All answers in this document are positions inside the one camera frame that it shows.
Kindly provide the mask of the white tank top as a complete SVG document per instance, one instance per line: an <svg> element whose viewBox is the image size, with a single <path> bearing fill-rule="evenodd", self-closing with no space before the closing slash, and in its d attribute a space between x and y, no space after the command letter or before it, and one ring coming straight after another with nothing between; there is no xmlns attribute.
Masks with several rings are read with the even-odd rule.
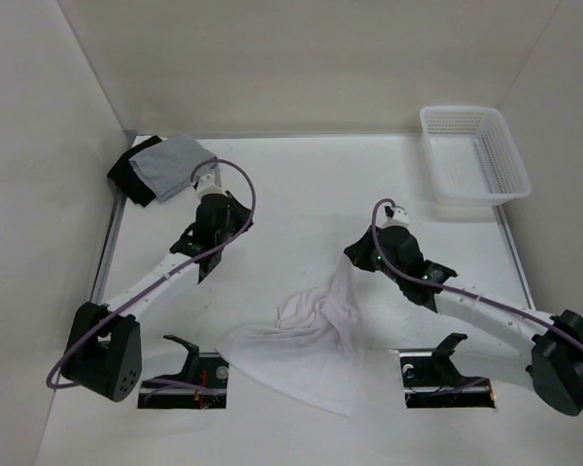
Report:
<svg viewBox="0 0 583 466"><path fill-rule="evenodd" d="M326 283L287 299L274 326L235 328L216 351L257 383L321 410L350 416L365 352L351 260L341 255Z"/></svg>

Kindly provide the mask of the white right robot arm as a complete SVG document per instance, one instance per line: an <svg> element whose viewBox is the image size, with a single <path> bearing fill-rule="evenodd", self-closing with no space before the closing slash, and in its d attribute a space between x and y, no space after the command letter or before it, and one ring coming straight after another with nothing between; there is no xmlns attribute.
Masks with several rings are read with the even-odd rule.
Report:
<svg viewBox="0 0 583 466"><path fill-rule="evenodd" d="M401 225L368 228L344 253L354 267L387 276L413 304L493 337L484 349L467 345L464 333L445 337L429 358L439 384L458 389L494 379L532 391L563 415L583 411L583 316L551 315L482 293L455 270L424 258Z"/></svg>

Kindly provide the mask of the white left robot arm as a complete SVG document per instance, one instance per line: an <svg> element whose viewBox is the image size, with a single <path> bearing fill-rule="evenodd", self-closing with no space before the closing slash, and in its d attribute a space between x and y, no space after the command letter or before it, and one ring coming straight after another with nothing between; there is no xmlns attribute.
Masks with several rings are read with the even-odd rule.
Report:
<svg viewBox="0 0 583 466"><path fill-rule="evenodd" d="M253 224L255 208L229 191L200 198L195 220L143 279L115 298L83 303L76 311L67 347L48 377L68 381L120 402L143 375L142 331L174 295L202 283L222 260L223 249Z"/></svg>

